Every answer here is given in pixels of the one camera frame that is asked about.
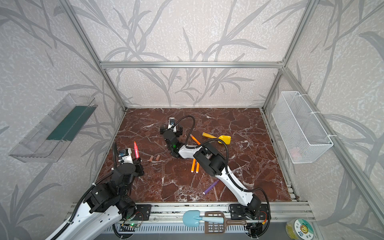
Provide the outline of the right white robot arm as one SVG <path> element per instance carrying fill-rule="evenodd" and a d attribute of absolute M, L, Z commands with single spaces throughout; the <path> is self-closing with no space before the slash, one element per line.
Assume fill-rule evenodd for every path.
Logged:
<path fill-rule="evenodd" d="M 213 141 L 225 144 L 224 141 L 218 138 L 213 138 L 197 146 L 188 146 L 179 141 L 178 137 L 180 134 L 174 132 L 173 128 L 167 129 L 161 127 L 160 134 L 163 135 L 167 147 L 173 157 L 180 159 L 195 159 L 208 175 L 216 177 L 223 182 L 237 198 L 238 203 L 244 207 L 243 214 L 251 220 L 256 219 L 262 206 L 262 201 L 253 192 L 261 191 L 267 202 L 266 220 L 269 221 L 271 219 L 271 207 L 265 191 L 261 188 L 252 190 L 246 189 L 228 167 L 228 147 L 224 145 L 226 155 L 223 156 L 219 150 L 210 144 L 210 142 Z"/>

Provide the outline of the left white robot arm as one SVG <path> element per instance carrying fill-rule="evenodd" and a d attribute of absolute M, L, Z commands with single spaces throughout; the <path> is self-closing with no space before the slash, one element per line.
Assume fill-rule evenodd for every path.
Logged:
<path fill-rule="evenodd" d="M 144 175 L 141 159 L 115 167 L 106 183 L 93 184 L 81 197 L 70 217 L 48 240 L 93 240 L 109 226 L 136 215 L 143 221 L 145 214 L 138 210 L 130 197 L 135 178 Z"/>

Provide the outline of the pink marker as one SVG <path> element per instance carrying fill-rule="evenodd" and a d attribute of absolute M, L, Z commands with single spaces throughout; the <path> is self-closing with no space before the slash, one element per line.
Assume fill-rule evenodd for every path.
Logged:
<path fill-rule="evenodd" d="M 134 142 L 135 156 L 138 159 L 140 157 L 139 148 L 136 142 Z"/>

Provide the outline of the purple marker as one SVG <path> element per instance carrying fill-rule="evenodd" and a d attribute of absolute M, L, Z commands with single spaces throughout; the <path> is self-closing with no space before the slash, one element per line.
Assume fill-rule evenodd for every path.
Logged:
<path fill-rule="evenodd" d="M 212 183 L 207 189 L 203 191 L 204 195 L 207 195 L 209 191 L 211 191 L 218 183 L 220 180 L 216 180 L 214 183 Z"/>

